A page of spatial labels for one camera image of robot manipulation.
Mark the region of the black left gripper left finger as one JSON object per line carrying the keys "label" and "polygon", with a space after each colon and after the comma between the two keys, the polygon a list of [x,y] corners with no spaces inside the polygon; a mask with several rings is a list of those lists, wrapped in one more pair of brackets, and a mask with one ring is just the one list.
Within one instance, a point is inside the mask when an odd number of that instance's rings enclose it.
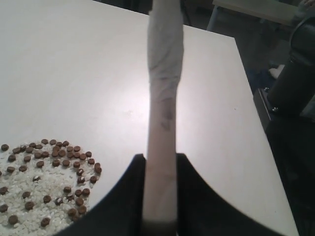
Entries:
{"label": "black left gripper left finger", "polygon": [[139,236],[146,159],[137,154],[109,193],[58,236]]}

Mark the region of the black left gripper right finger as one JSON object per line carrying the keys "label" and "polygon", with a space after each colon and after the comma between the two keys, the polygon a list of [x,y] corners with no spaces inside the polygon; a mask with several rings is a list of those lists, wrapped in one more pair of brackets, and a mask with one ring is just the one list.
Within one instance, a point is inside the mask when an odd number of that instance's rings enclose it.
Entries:
{"label": "black left gripper right finger", "polygon": [[267,229],[219,196],[186,155],[177,154],[178,235],[266,236]]}

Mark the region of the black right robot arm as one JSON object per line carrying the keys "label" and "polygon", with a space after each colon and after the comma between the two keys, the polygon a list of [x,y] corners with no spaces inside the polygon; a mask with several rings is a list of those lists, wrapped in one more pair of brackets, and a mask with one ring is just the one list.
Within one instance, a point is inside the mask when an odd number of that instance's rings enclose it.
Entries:
{"label": "black right robot arm", "polygon": [[300,116],[315,94],[314,17],[297,25],[289,44],[289,58],[267,99],[279,113]]}

